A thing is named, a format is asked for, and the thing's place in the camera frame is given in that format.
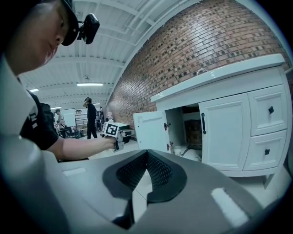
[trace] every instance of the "ceiling light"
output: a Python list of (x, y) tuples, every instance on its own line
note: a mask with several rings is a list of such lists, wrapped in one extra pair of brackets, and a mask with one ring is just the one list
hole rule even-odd
[(77, 86), (103, 86), (102, 83), (79, 83)]
[(33, 90), (30, 90), (30, 92), (37, 92), (38, 89), (33, 89)]

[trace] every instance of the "open cabinet door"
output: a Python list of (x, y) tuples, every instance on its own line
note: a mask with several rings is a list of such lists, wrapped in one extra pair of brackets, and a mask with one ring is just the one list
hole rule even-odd
[(218, 170), (241, 171), (250, 141), (250, 107), (246, 93), (199, 103), (202, 162)]
[(133, 114), (133, 120), (139, 149), (170, 151), (165, 111)]

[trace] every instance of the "white ceiling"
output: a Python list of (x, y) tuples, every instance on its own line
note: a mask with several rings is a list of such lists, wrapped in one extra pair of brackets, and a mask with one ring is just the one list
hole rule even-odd
[[(105, 107), (128, 63), (144, 42), (167, 20), (199, 0), (79, 0), (78, 20), (94, 13), (100, 28), (92, 44), (83, 40), (60, 46), (45, 66), (20, 77), (26, 89), (38, 88), (40, 102), (62, 109), (81, 109), (89, 96)], [(100, 82), (103, 86), (77, 87)]]

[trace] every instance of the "bathroom vanity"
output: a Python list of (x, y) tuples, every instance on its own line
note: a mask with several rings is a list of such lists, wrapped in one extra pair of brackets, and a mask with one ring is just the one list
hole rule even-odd
[[(200, 120), (202, 163), (227, 176), (262, 176), (283, 165), (292, 104), (280, 54), (230, 64), (151, 97), (156, 112), (133, 114), (140, 149), (172, 152), (186, 143), (184, 122)], [(184, 114), (183, 106), (198, 112)]]

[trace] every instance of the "white floor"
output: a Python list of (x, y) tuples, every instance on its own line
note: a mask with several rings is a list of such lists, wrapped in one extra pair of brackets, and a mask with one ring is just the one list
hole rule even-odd
[[(109, 157), (117, 154), (126, 153), (138, 149), (136, 141), (130, 140), (129, 143), (125, 144), (124, 149), (114, 153), (112, 149), (105, 150), (99, 154), (96, 154), (89, 159), (98, 159), (103, 157)], [(271, 187), (270, 190), (264, 189), (263, 177), (234, 177), (232, 178), (238, 182), (244, 189), (246, 189), (255, 199), (261, 204), (262, 207), (267, 207), (270, 203), (276, 199), (282, 197), (289, 184), (291, 183), (291, 177), (287, 171), (283, 168), (281, 174), (277, 179), (277, 183)], [(152, 191), (151, 178), (148, 172), (145, 173), (136, 189), (133, 192), (133, 208), (134, 216), (137, 221), (144, 211), (147, 209), (147, 194)]]

